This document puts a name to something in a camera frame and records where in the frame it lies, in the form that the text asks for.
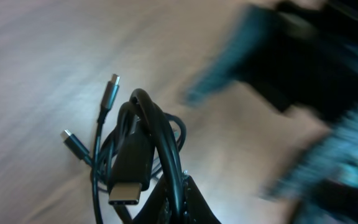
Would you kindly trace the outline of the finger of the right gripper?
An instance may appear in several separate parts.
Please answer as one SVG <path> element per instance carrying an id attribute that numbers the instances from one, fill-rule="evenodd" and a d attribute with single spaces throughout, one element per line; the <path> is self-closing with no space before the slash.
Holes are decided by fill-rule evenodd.
<path id="1" fill-rule="evenodd" d="M 300 199 L 293 223 L 317 223 L 323 214 L 358 223 L 358 108 L 347 112 L 332 133 L 307 149 L 262 196 Z"/>

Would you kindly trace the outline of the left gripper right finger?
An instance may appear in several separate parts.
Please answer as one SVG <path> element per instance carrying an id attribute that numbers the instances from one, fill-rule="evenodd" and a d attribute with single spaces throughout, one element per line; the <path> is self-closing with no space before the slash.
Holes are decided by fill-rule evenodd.
<path id="1" fill-rule="evenodd" d="M 186 223 L 189 224 L 221 224 L 208 203 L 202 196 L 193 178 L 188 175 L 184 179 Z"/>

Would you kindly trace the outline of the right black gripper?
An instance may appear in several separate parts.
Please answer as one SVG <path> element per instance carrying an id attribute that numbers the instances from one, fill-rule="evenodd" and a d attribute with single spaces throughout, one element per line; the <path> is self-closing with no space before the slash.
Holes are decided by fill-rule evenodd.
<path id="1" fill-rule="evenodd" d="M 223 49 L 184 92 L 184 104 L 197 106 L 239 81 L 281 113 L 301 105 L 337 123 L 358 108 L 358 59 L 321 37 L 290 36 L 288 27 L 277 10 L 247 6 Z"/>

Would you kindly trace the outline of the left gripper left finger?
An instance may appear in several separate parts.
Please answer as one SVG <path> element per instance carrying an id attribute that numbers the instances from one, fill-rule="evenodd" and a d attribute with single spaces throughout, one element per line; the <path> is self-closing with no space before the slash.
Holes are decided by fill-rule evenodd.
<path id="1" fill-rule="evenodd" d="M 164 176 L 161 176 L 133 224 L 169 224 L 171 220 L 170 190 Z"/>

